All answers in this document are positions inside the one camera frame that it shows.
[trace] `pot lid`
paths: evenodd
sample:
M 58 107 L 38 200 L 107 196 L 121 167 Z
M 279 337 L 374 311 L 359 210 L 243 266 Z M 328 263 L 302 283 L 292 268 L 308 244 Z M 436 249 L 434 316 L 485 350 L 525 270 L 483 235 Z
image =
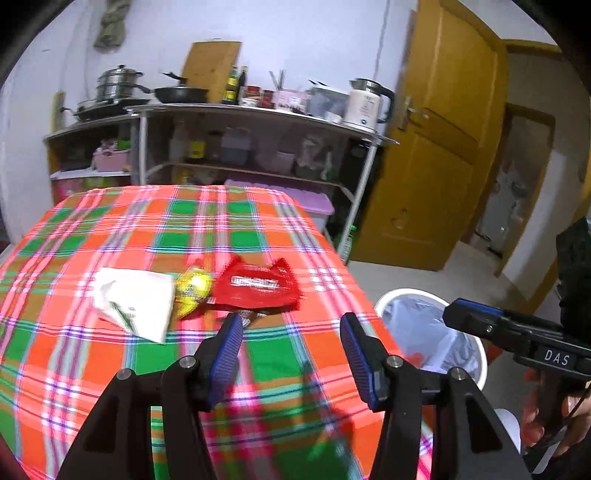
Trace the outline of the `pot lid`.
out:
M 125 67 L 125 65 L 117 65 L 117 68 L 107 70 L 107 71 L 103 72 L 103 75 L 101 75 L 101 76 L 105 77 L 105 76 L 109 76 L 109 75 L 120 75 L 120 74 L 130 74 L 130 75 L 138 75 L 138 76 L 143 75 L 142 72 L 138 72 L 134 69 L 128 69 Z
M 355 90 L 364 90 L 375 93 L 376 95 L 379 95 L 382 89 L 382 86 L 378 82 L 368 79 L 355 79 L 349 81 L 349 83 Z

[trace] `plaid tablecloth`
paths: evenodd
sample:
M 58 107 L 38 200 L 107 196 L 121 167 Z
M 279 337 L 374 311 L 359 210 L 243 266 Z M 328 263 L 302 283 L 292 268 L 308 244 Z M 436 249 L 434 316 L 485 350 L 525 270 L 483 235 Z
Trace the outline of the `plaid tablecloth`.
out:
M 219 328 L 222 312 L 173 323 L 166 344 L 124 333 L 92 308 L 101 267 L 178 274 L 195 259 L 219 272 L 230 254 L 285 257 L 300 310 L 246 331 L 236 385 L 203 427 L 221 479 L 358 479 L 369 475 L 382 415 L 359 399 L 339 340 L 355 312 L 398 349 L 310 218 L 284 193 L 237 187 L 92 190 L 47 212 L 0 267 L 0 430 L 26 473 L 55 478 L 115 372 L 166 368 Z M 158 479 L 168 477 L 161 410 L 152 411 Z M 418 478 L 431 445 L 421 442 Z

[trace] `candy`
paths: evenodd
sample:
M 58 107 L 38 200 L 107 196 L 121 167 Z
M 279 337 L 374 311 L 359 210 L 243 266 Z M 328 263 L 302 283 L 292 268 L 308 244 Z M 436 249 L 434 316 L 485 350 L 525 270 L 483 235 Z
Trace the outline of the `candy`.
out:
M 208 298 L 212 283 L 212 276 L 195 265 L 180 274 L 175 281 L 177 318 L 187 316 Z
M 216 279 L 212 296 L 216 304 L 241 310 L 297 310 L 301 292 L 285 258 L 275 260 L 270 267 L 261 267 L 234 255 Z

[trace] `hand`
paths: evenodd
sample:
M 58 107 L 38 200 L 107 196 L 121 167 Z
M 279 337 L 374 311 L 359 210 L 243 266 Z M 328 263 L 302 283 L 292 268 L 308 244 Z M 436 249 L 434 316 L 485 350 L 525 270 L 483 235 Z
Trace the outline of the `hand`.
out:
M 529 369 L 525 375 L 528 381 L 535 381 L 540 383 L 540 375 L 537 371 Z M 562 402 L 562 415 L 566 417 L 582 398 L 583 392 L 580 395 L 569 396 Z M 530 399 L 526 403 L 523 410 L 523 417 L 521 419 L 521 440 L 524 445 L 531 447 L 540 441 L 544 436 L 544 427 L 540 425 L 535 418 L 538 416 L 537 407 L 537 389 L 531 394 Z M 591 427 L 591 398 L 586 398 L 581 406 L 575 412 L 569 428 L 564 436 L 562 442 L 554 452 L 555 457 L 562 455 L 571 446 L 579 443 L 585 438 L 589 428 Z

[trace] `electric kettle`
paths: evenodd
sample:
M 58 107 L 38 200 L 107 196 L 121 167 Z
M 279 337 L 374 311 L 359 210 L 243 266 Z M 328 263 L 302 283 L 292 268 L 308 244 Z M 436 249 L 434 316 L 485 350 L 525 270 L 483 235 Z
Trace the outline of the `electric kettle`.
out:
M 349 103 L 343 123 L 368 132 L 375 132 L 376 124 L 386 123 L 392 118 L 394 92 L 382 87 L 373 80 L 355 79 L 349 83 L 353 90 L 349 94 Z M 388 97 L 390 103 L 386 117 L 378 119 L 382 105 L 382 95 Z

